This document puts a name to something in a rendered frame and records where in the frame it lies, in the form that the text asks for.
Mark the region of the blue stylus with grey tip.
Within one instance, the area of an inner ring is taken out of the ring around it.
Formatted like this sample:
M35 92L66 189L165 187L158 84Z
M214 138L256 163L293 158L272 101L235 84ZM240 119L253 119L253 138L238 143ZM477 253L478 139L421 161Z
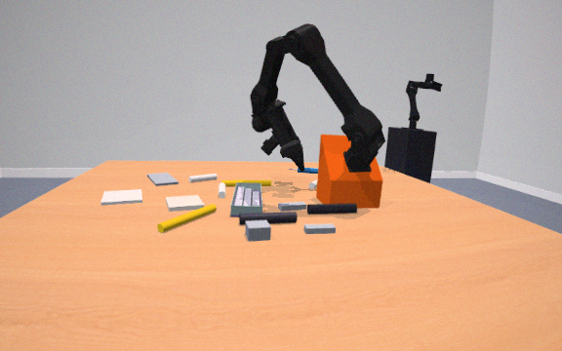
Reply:
M301 170L299 168L289 169L289 170L294 170L294 171L298 171L298 173L305 173L305 174L318 174L318 169L315 169L315 168L304 168L303 172L301 172Z

